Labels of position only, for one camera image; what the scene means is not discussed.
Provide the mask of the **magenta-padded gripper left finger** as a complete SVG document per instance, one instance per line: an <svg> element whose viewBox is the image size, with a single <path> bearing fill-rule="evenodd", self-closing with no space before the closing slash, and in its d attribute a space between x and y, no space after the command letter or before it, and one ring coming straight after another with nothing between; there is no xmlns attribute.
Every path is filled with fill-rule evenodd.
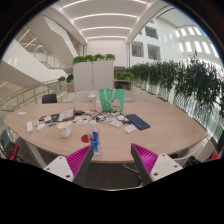
<svg viewBox="0 0 224 224"><path fill-rule="evenodd" d="M82 186L93 155L93 145L90 144L67 157L58 156L44 170Z"/></svg>

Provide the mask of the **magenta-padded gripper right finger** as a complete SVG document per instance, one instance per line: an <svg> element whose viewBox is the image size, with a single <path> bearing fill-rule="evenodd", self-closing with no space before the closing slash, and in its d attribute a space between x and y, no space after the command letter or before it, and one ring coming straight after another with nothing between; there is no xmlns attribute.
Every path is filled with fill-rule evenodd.
<svg viewBox="0 0 224 224"><path fill-rule="evenodd" d="M134 143L131 144L131 154L144 185L182 169L182 167L167 154L156 154Z"/></svg>

